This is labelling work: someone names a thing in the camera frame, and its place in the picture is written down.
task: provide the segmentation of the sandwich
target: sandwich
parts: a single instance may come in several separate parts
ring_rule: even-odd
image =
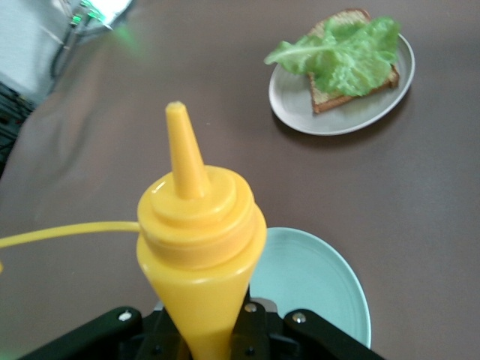
[[[318,22],[296,43],[280,42],[265,63],[309,79],[312,110],[322,113],[355,98],[398,87],[400,24],[346,9]]]

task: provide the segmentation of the bread slice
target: bread slice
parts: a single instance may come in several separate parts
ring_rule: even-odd
[[[324,34],[324,25],[326,21],[330,18],[334,18],[336,22],[340,24],[346,23],[357,23],[359,21],[369,23],[371,21],[370,14],[363,9],[346,9],[335,15],[330,16],[327,19],[324,19],[321,22],[318,22],[309,32],[309,35],[316,35],[318,37],[322,37]],[[310,93],[312,97],[312,108],[313,112],[318,114],[324,111],[333,109],[334,107],[339,107],[349,101],[358,98],[353,96],[346,96],[343,94],[326,94],[325,92],[321,92],[315,86],[315,79],[312,73],[308,74],[308,79],[310,80]],[[373,89],[369,94],[365,95],[368,96],[375,92],[380,92],[382,90],[388,88],[396,88],[398,87],[398,81],[400,79],[400,74],[398,73],[398,69],[392,65],[390,74],[388,75],[385,82],[378,88]]]

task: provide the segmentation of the bottle cap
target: bottle cap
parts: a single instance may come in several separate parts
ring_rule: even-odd
[[[183,103],[166,107],[166,121],[172,172],[139,201],[142,235],[171,266],[201,269],[226,262],[256,231],[250,186],[232,170],[204,165]]]

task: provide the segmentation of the yellow squeeze bottle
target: yellow squeeze bottle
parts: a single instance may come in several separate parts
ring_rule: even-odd
[[[193,360],[227,360],[266,222],[239,174],[204,165],[185,105],[166,121],[172,172],[139,201],[137,258]]]

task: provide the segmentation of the brown table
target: brown table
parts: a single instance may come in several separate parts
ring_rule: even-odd
[[[126,26],[81,46],[26,122],[0,181],[0,236],[135,220],[170,171],[164,107],[187,104],[207,164],[250,183],[270,227],[319,236],[352,266],[387,359],[480,354],[480,22],[477,1],[364,1],[399,20],[416,73],[380,121],[299,133],[269,104],[280,40],[337,1],[138,1]],[[0,354],[26,353],[119,305],[157,298],[134,234],[0,251]]]

